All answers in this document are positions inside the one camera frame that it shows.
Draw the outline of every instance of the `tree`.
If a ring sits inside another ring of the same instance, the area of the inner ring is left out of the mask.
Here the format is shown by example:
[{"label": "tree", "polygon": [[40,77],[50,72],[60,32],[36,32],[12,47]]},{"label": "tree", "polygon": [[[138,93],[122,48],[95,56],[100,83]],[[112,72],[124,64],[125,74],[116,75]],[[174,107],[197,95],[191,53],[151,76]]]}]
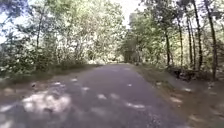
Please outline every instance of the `tree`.
[{"label": "tree", "polygon": [[212,33],[212,39],[213,39],[213,64],[212,64],[212,78],[213,80],[216,79],[216,69],[218,65],[218,57],[217,57],[217,42],[216,42],[216,35],[215,35],[215,29],[214,29],[214,24],[212,20],[212,14],[209,9],[209,1],[204,0],[205,8],[207,11],[208,19],[209,19],[209,24],[211,27],[211,33]]}]

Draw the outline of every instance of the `thin tree trunk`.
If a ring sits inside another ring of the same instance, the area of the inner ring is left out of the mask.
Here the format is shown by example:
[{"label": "thin tree trunk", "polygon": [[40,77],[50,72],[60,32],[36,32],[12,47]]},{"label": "thin tree trunk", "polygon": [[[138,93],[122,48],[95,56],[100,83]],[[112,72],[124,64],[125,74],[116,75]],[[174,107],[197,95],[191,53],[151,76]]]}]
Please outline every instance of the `thin tree trunk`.
[{"label": "thin tree trunk", "polygon": [[40,21],[39,21],[39,24],[38,24],[36,50],[38,50],[38,48],[39,48],[39,38],[40,38],[40,31],[41,31],[41,26],[42,26],[42,20],[43,20],[43,16],[44,16],[45,6],[46,5],[44,5],[44,8],[43,8],[43,10],[41,12]]},{"label": "thin tree trunk", "polygon": [[167,67],[169,67],[170,66],[170,41],[169,41],[167,28],[165,28],[165,38],[166,38]]},{"label": "thin tree trunk", "polygon": [[198,71],[201,70],[201,65],[203,62],[203,55],[202,55],[202,45],[201,45],[201,28],[200,28],[200,22],[199,22],[199,17],[198,17],[198,9],[195,3],[195,0],[192,0],[193,6],[194,6],[194,12],[195,12],[195,17],[196,17],[196,22],[197,22],[197,30],[198,30],[198,48],[199,48],[199,60],[198,60]]},{"label": "thin tree trunk", "polygon": [[191,25],[191,20],[189,20],[189,24],[190,24],[190,29],[191,29],[191,37],[192,37],[192,42],[193,42],[193,70],[196,70],[196,57],[197,57],[197,53],[196,53],[196,43],[195,43],[195,38],[194,38],[194,31]]},{"label": "thin tree trunk", "polygon": [[190,19],[187,15],[187,30],[188,30],[188,40],[189,40],[189,58],[190,58],[190,67],[193,68],[193,56],[192,56],[192,40],[191,40],[191,30],[190,30]]},{"label": "thin tree trunk", "polygon": [[212,40],[213,40],[213,62],[212,62],[212,79],[216,79],[216,70],[217,70],[217,65],[218,65],[218,57],[217,57],[217,42],[216,42],[216,35],[215,35],[215,30],[214,30],[214,24],[212,20],[212,15],[209,9],[208,5],[208,0],[204,0],[205,8],[208,13],[208,19],[209,19],[209,24],[211,27],[211,33],[212,33]]},{"label": "thin tree trunk", "polygon": [[182,37],[182,30],[180,25],[180,19],[177,18],[178,26],[179,26],[179,34],[180,34],[180,48],[181,48],[181,68],[183,67],[183,37]]}]

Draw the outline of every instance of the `asphalt road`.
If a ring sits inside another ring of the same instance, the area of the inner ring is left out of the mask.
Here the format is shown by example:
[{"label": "asphalt road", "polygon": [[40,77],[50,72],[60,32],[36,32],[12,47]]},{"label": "asphalt road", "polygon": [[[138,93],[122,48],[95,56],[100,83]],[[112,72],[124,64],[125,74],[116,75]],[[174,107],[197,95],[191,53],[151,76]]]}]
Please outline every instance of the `asphalt road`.
[{"label": "asphalt road", "polygon": [[188,128],[128,64],[64,76],[0,106],[0,128]]}]

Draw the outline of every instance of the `foliage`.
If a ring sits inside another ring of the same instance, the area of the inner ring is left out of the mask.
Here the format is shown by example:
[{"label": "foliage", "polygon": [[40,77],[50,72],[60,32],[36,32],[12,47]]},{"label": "foliage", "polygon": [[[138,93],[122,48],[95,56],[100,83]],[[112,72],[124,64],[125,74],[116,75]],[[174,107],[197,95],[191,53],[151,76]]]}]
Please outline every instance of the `foliage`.
[{"label": "foliage", "polygon": [[[1,78],[109,61],[124,31],[121,6],[109,0],[11,0],[0,6],[12,21],[1,28]],[[22,16],[25,6],[29,13]]]},{"label": "foliage", "polygon": [[146,9],[130,16],[130,29],[121,48],[126,61],[180,66],[182,70],[200,71],[202,67],[213,72],[213,80],[216,71],[221,73],[224,8],[220,0],[142,0],[142,3]]}]

